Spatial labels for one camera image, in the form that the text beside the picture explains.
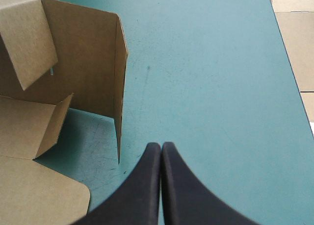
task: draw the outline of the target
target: box flap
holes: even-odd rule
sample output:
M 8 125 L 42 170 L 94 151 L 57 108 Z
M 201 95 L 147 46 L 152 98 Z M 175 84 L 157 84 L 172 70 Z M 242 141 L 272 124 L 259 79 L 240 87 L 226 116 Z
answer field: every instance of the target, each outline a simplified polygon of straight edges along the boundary
M 88 188 L 32 160 L 0 156 L 0 224 L 67 225 L 86 215 Z
M 41 0 L 0 0 L 0 36 L 23 90 L 57 62 Z
M 34 159 L 52 147 L 71 97 L 58 105 L 0 97 L 0 155 Z
M 55 107 L 36 157 L 39 157 L 57 143 L 72 97 L 73 94 L 69 95 Z
M 302 101 L 309 121 L 314 122 L 314 93 L 301 93 Z
M 128 51 L 124 39 L 121 21 L 117 19 L 116 28 L 116 55 L 115 55 L 115 75 L 114 75 L 114 123 L 118 144 L 118 159 L 120 160 L 121 134 L 122 134 L 122 107 L 125 73 L 127 65 Z
M 313 12 L 314 0 L 273 0 L 275 13 L 279 12 Z

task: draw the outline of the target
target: flattened cardboard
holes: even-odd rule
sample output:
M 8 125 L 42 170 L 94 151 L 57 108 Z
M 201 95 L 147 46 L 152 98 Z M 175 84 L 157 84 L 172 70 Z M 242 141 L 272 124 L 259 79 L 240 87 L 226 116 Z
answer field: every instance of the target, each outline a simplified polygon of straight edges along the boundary
M 115 119 L 120 148 L 127 48 L 119 17 L 57 0 L 42 3 L 58 56 L 53 75 L 45 73 L 23 91 L 0 49 L 0 95 L 57 103 L 74 93 L 72 108 Z
M 273 0 L 293 72 L 302 91 L 314 91 L 314 0 Z
M 0 155 L 34 159 L 51 148 L 71 98 L 53 105 L 0 97 Z
M 308 115 L 309 121 L 314 122 L 314 93 L 301 93 L 302 101 Z
M 57 62 L 41 0 L 0 0 L 0 36 L 23 90 Z
M 314 0 L 273 0 L 275 13 L 313 12 Z
M 87 212 L 88 188 L 32 160 L 0 156 L 0 224 L 67 225 Z
M 276 18 L 300 91 L 314 91 L 314 13 L 283 12 Z

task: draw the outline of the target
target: teal table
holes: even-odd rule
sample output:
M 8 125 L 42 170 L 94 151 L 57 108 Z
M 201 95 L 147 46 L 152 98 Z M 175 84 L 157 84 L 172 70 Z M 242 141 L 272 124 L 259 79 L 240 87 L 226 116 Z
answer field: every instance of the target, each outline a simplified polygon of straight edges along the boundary
M 77 110 L 38 159 L 85 183 L 90 209 L 148 142 L 173 141 L 245 216 L 314 223 L 314 139 L 269 0 L 65 1 L 118 13 L 130 51 L 121 164 L 112 120 Z

